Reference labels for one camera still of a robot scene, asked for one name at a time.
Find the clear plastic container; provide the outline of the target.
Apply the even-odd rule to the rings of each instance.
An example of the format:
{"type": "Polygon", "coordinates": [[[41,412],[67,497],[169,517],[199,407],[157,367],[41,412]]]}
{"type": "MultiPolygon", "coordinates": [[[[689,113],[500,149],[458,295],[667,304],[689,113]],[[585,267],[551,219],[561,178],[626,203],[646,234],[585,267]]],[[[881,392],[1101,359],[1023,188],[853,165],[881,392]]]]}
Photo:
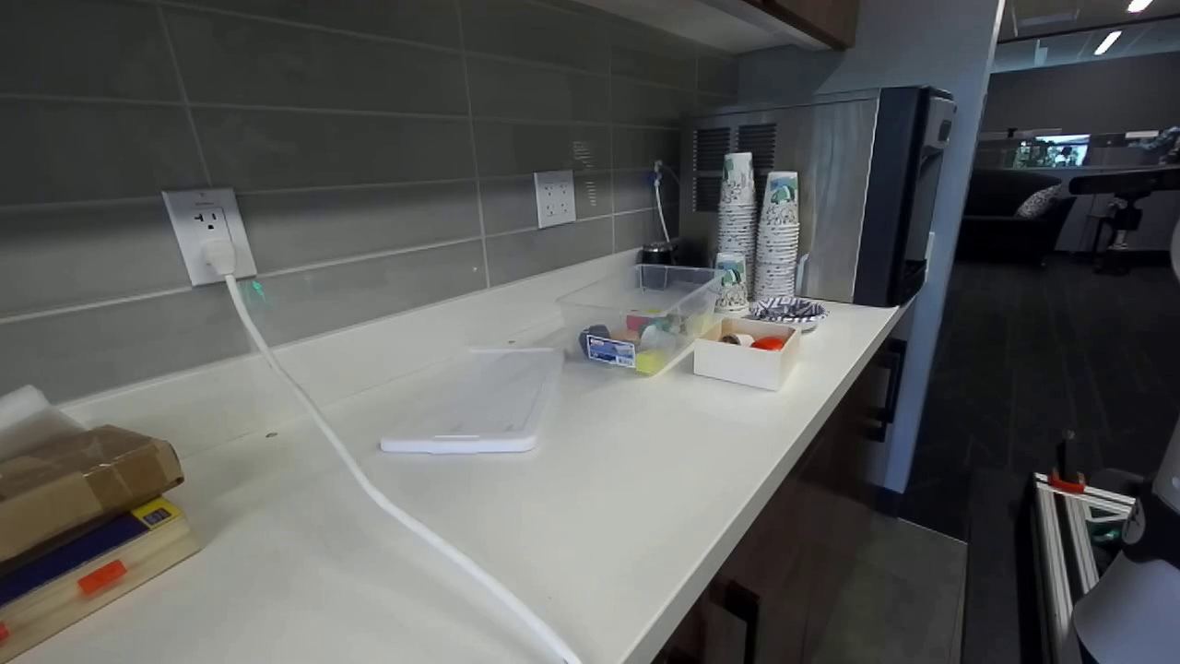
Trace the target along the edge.
{"type": "Polygon", "coordinates": [[[704,267],[638,263],[558,299],[569,355],[661,378],[717,322],[717,276],[704,267]]]}

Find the clear container lid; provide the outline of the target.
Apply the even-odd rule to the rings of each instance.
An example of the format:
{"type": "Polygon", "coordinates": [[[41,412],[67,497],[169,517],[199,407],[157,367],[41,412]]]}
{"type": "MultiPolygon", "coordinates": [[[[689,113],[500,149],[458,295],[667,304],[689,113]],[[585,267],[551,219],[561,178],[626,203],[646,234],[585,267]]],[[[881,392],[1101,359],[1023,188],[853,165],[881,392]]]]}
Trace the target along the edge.
{"type": "Polygon", "coordinates": [[[382,455],[468,456],[532,455],[558,398],[564,355],[551,346],[472,349],[419,424],[389,428],[382,455]]]}

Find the single inverted paper cup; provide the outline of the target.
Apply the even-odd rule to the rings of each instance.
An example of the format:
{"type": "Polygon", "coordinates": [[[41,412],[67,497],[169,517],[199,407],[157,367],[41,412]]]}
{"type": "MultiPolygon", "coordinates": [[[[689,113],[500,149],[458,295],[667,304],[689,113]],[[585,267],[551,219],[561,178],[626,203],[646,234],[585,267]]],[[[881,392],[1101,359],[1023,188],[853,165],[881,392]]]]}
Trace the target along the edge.
{"type": "Polygon", "coordinates": [[[732,251],[715,253],[715,276],[717,276],[717,311],[742,312],[748,305],[748,267],[732,251]]]}

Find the small white wooden box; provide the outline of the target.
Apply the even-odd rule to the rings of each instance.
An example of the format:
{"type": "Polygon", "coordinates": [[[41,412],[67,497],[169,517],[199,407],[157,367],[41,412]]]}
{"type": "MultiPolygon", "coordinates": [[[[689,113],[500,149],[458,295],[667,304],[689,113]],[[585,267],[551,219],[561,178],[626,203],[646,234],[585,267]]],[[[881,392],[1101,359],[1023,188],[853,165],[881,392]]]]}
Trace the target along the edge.
{"type": "Polygon", "coordinates": [[[722,385],[779,392],[800,331],[783,322],[722,317],[693,344],[693,371],[722,385]]]}

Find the tall paper cup stack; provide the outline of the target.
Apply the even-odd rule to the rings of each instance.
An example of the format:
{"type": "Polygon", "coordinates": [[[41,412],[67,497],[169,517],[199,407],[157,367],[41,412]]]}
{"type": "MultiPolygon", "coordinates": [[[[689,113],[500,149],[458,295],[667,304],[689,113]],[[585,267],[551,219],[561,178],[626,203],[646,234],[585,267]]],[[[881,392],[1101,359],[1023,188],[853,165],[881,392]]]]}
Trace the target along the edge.
{"type": "Polygon", "coordinates": [[[717,253],[715,267],[726,276],[738,276],[753,251],[753,219],[757,219],[757,175],[748,153],[731,153],[722,164],[717,191],[717,253]]]}

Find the patterned paper plate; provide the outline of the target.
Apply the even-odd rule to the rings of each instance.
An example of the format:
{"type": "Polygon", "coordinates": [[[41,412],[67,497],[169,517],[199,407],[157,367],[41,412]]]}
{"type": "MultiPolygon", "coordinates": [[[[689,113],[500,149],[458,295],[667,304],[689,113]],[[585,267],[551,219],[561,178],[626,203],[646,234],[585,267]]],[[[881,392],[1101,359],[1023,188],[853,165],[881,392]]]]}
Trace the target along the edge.
{"type": "Polygon", "coordinates": [[[779,322],[779,326],[790,326],[790,327],[813,327],[823,322],[823,305],[818,304],[806,304],[806,299],[763,299],[763,304],[753,304],[748,305],[748,317],[753,322],[779,322]]]}

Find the black tall appliance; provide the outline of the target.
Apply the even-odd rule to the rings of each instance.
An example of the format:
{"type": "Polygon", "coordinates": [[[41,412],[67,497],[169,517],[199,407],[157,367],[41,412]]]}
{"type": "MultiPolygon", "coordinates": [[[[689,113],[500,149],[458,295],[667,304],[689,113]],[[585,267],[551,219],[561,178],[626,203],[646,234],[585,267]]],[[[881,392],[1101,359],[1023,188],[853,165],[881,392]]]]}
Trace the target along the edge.
{"type": "Polygon", "coordinates": [[[926,280],[933,199],[956,128],[956,101],[902,85],[876,92],[876,128],[858,234],[856,299],[901,305],[926,280]]]}

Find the stacked wooden boxes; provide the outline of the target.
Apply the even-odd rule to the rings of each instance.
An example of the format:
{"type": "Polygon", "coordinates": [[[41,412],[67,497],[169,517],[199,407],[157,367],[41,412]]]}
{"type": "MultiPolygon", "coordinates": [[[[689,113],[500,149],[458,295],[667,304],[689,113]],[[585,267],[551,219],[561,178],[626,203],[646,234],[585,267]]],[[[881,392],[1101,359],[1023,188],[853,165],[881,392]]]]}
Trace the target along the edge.
{"type": "Polygon", "coordinates": [[[169,501],[167,439],[124,428],[49,434],[0,456],[0,664],[199,548],[169,501]]]}

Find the white wall power outlet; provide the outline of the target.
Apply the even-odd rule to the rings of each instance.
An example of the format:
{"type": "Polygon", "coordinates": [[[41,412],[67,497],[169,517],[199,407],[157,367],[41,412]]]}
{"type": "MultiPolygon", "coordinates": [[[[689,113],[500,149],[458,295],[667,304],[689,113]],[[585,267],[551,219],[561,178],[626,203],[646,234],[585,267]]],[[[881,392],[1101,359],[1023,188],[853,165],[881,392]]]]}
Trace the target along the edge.
{"type": "Polygon", "coordinates": [[[191,285],[259,274],[232,188],[167,191],[161,203],[191,285]]]}

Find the white metal frame stand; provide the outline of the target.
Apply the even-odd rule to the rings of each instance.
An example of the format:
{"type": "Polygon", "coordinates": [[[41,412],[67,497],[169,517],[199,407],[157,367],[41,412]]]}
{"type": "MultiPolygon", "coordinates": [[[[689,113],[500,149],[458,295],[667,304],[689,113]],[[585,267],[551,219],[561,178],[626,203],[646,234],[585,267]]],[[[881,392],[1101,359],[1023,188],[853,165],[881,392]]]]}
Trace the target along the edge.
{"type": "Polygon", "coordinates": [[[1038,659],[1091,664],[1073,635],[1073,608],[1119,548],[1133,497],[1085,478],[1031,476],[1031,580],[1038,603],[1038,659]]]}

